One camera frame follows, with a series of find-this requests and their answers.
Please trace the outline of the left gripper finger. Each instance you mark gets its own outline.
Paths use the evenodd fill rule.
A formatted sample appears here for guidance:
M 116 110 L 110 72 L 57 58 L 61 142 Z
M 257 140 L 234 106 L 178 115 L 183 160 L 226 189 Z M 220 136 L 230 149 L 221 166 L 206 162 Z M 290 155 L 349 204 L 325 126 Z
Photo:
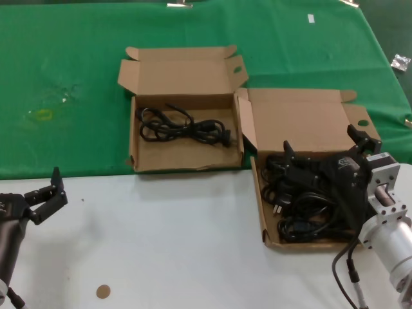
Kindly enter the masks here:
M 59 168 L 54 167 L 49 186 L 24 194 L 24 199 L 28 204 L 24 215 L 36 225 L 62 209 L 68 198 Z

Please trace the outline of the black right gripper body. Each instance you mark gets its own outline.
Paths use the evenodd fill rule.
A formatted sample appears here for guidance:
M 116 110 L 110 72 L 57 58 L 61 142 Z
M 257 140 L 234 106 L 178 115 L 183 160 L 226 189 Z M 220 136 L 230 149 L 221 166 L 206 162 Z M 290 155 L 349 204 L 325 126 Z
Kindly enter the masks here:
M 361 166 L 347 152 L 323 158 L 320 172 L 330 184 L 332 197 L 342 209 L 349 226 L 360 232 L 367 214 L 365 178 Z

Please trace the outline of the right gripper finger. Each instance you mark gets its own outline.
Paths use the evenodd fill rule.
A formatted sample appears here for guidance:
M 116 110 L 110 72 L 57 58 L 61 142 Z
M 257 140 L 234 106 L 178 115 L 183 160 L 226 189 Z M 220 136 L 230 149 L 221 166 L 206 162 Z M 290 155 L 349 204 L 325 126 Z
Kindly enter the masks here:
M 372 138 L 365 131 L 359 131 L 354 125 L 350 124 L 347 128 L 347 134 L 355 143 L 348 150 L 351 158 L 360 158 L 369 155 L 377 155 L 380 153 L 382 142 L 376 138 Z
M 308 190 L 320 190 L 320 160 L 297 156 L 287 140 L 283 142 L 284 149 L 284 176 L 293 184 L 300 185 Z

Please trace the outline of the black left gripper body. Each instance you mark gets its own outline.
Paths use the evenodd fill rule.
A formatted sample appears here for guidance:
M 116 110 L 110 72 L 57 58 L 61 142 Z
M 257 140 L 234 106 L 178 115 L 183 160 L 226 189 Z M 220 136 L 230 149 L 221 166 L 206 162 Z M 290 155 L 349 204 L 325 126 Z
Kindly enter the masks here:
M 21 194 L 1 193 L 1 223 L 13 220 L 33 220 L 31 204 Z

